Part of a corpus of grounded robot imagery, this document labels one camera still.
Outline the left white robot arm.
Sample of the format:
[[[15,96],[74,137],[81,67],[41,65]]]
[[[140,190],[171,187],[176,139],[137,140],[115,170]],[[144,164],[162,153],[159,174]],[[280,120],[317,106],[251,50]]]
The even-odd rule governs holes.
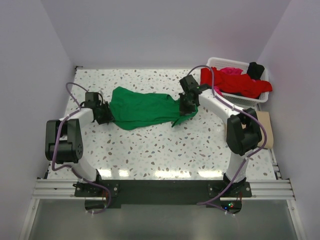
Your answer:
[[[86,191],[99,196],[104,190],[99,171],[83,157],[84,144],[82,128],[93,122],[99,125],[113,122],[114,116],[108,102],[100,92],[86,92],[85,101],[78,109],[64,118],[49,120],[45,132],[45,156],[56,172],[69,169],[80,183],[86,184]]]

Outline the green t shirt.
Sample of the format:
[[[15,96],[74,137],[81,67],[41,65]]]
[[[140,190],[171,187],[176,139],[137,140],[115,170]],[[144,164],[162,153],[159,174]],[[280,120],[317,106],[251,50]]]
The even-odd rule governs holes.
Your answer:
[[[180,115],[180,100],[165,93],[139,93],[123,87],[112,92],[109,103],[114,123],[123,130],[134,130],[152,125],[172,123],[172,127],[187,121],[198,109]]]

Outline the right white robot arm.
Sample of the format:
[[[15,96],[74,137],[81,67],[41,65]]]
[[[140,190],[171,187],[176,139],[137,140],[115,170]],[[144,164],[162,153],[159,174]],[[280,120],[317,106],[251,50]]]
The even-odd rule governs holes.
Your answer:
[[[231,155],[222,189],[227,196],[233,197],[241,190],[239,182],[246,178],[247,157],[262,140],[257,113],[253,108],[244,109],[213,93],[208,84],[199,85],[192,75],[183,77],[179,83],[183,90],[179,94],[181,116],[190,115],[196,107],[202,106],[226,125],[226,143]]]

